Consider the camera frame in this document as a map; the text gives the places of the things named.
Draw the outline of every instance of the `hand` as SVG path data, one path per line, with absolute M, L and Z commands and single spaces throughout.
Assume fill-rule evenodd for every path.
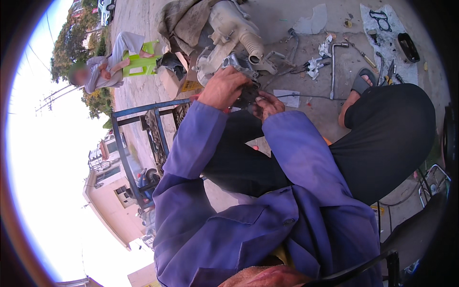
M 100 64 L 98 67 L 97 67 L 99 70 L 105 70 L 107 69 L 107 63 L 104 63 L 104 64 Z
M 110 72 L 107 72 L 107 70 L 101 70 L 101 77 L 109 81 L 112 75 L 110 75 Z
M 251 85 L 252 81 L 233 66 L 219 69 L 209 80 L 204 91 L 198 98 L 203 104 L 224 110 L 230 107 L 241 95 L 243 85 Z
M 285 112 L 284 103 L 279 101 L 276 96 L 262 90 L 258 91 L 258 94 L 260 96 L 255 99 L 257 104 L 252 106 L 253 115 L 259 118 L 262 123 L 264 123 L 269 116 Z

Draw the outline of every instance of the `black pants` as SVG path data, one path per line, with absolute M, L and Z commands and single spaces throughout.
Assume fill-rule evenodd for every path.
M 368 205 L 413 173 L 435 138 L 435 109 L 413 84 L 368 88 L 344 121 L 351 132 L 330 151 L 354 198 Z M 203 174 L 226 191 L 255 197 L 291 185 L 274 156 L 245 144 L 263 136 L 261 126 L 247 111 L 231 113 Z

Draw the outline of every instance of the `sandal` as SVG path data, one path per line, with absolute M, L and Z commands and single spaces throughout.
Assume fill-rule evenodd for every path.
M 358 72 L 358 75 L 355 77 L 354 83 L 352 84 L 351 90 L 356 91 L 360 96 L 365 92 L 366 89 L 371 87 L 367 81 L 365 81 L 362 76 L 367 75 L 370 82 L 373 84 L 373 87 L 376 87 L 375 75 L 367 68 L 361 68 Z

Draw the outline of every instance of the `green plastic chair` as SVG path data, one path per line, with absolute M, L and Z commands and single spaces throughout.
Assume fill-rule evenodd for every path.
M 154 43 L 159 43 L 159 40 L 153 42 L 144 43 L 142 46 L 142 50 L 154 54 L 155 49 L 153 48 Z M 129 55 L 129 52 L 126 51 L 123 55 L 123 60 L 127 59 L 131 60 L 129 66 L 123 68 L 123 77 L 131 77 L 131 76 L 141 76 L 141 75 L 155 75 L 156 74 L 156 60 L 161 58 L 162 56 L 154 56 L 152 58 L 140 58 L 139 55 Z M 142 72 L 138 73 L 131 73 L 131 69 L 133 68 L 140 68 L 142 67 Z

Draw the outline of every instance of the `person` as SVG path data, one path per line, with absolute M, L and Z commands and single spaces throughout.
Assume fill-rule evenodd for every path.
M 122 69 L 130 64 L 129 58 L 123 60 L 126 51 L 138 54 L 140 58 L 151 58 L 153 54 L 142 50 L 145 36 L 131 32 L 120 32 L 116 38 L 112 55 L 90 58 L 86 64 L 75 63 L 68 72 L 69 82 L 82 86 L 87 93 L 93 93 L 102 87 L 120 87 L 123 85 Z
M 359 73 L 366 84 L 356 79 L 339 117 L 351 132 L 330 147 L 304 113 L 285 111 L 282 102 L 262 91 L 253 110 L 257 121 L 238 124 L 254 117 L 221 111 L 250 80 L 232 67 L 209 80 L 179 127 L 153 193 L 160 283 L 301 286 L 380 254 L 378 225 L 368 204 L 427 156 L 435 111 L 419 87 L 373 87 L 368 72 Z M 242 147 L 261 134 L 274 158 Z M 256 199 L 216 213 L 199 178 L 206 169 L 223 188 Z M 381 265 L 343 286 L 382 286 Z

